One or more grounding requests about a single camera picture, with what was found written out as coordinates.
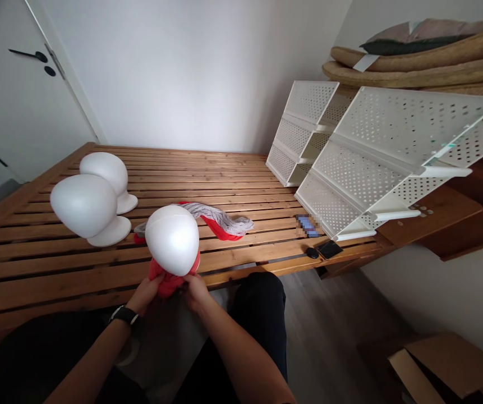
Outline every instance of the perforated plastic panel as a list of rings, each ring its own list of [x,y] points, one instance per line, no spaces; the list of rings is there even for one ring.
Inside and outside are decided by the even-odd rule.
[[[333,98],[331,98],[331,102],[325,110],[323,118],[326,121],[337,125],[346,112],[346,109],[348,109],[349,105],[352,103],[352,100],[353,97],[351,96],[335,94]]]
[[[295,162],[276,146],[271,146],[267,162],[282,176],[284,182],[288,181],[296,166]]]
[[[316,125],[337,87],[334,81],[295,81],[284,111]]]
[[[312,137],[310,138],[309,145],[322,151],[329,140],[330,134],[322,134],[319,132],[315,132]]]
[[[483,118],[483,97],[363,87],[335,132],[420,166]]]
[[[309,141],[311,133],[283,118],[280,120],[275,139],[280,140],[286,147],[299,156]]]
[[[297,167],[305,174],[308,174],[312,164],[298,164]]]
[[[411,206],[448,180],[450,178],[408,178],[396,187],[393,193],[402,199],[406,206]]]
[[[404,175],[339,146],[332,140],[320,153],[314,169],[351,194],[365,209],[405,179]]]
[[[382,224],[387,223],[387,221],[374,222],[368,214],[359,216],[357,220],[362,221],[370,230],[376,230]]]
[[[445,153],[440,160],[457,167],[469,167],[483,158],[483,120],[466,132],[456,147]]]
[[[306,176],[296,195],[305,202],[322,228],[331,232],[327,234],[329,237],[334,237],[359,216],[357,211],[311,173]]]

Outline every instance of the white plastic shelf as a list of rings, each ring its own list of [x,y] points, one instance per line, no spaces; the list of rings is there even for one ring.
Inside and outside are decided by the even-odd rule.
[[[361,215],[310,172],[295,197],[330,238],[336,237]]]
[[[361,88],[296,198],[334,240],[365,237],[482,157],[483,97]]]
[[[274,144],[271,146],[265,165],[285,187],[299,186],[312,166],[312,164],[296,163]]]
[[[331,81],[293,83],[266,162],[284,186],[301,183],[348,108],[352,97],[335,97],[338,85]]]
[[[456,167],[469,167],[483,158],[483,120],[467,131],[456,147],[444,154],[440,161]]]
[[[287,118],[282,118],[273,145],[296,163],[312,164],[330,135],[329,132],[320,133],[305,129]]]
[[[456,147],[482,119],[481,96],[362,87],[333,140],[342,137],[354,151],[414,172]]]
[[[312,125],[320,125],[339,83],[294,81],[284,112]]]

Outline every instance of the red fabric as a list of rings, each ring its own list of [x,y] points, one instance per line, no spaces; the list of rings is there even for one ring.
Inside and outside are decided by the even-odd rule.
[[[180,202],[180,204],[185,204],[185,203],[190,203],[190,202],[188,202],[188,201],[181,201]],[[223,230],[223,228],[221,226],[219,226],[219,224],[215,220],[208,219],[207,217],[204,217],[204,216],[201,216],[201,218],[208,225],[208,227],[211,229],[213,234],[215,234],[219,240],[235,241],[235,240],[239,240],[241,237],[243,237],[243,236],[234,236],[230,233],[227,233],[226,231]]]
[[[133,241],[135,244],[146,244],[146,238],[145,237],[139,237],[137,233],[133,236]]]
[[[189,275],[194,275],[198,266],[200,265],[200,252],[196,255],[195,263],[193,264],[191,270],[189,271]],[[153,258],[151,259],[150,263],[150,272],[148,277],[150,281],[153,281],[157,276],[165,273],[163,280],[159,284],[159,289],[157,290],[157,296],[161,299],[167,299],[171,297],[177,288],[184,284],[184,280],[182,277],[172,275],[165,271]]]

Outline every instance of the black watch strap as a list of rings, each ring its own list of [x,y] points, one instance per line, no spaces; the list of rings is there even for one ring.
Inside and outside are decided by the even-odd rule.
[[[114,313],[112,313],[111,319],[108,320],[108,322],[110,323],[114,319],[123,320],[129,324],[131,328],[134,328],[136,324],[138,324],[139,315],[125,306],[120,306],[114,311]]]

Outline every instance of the white door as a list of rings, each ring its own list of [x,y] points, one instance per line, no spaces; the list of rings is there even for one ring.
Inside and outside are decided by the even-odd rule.
[[[45,42],[24,0],[0,0],[0,160],[22,181],[96,141]]]

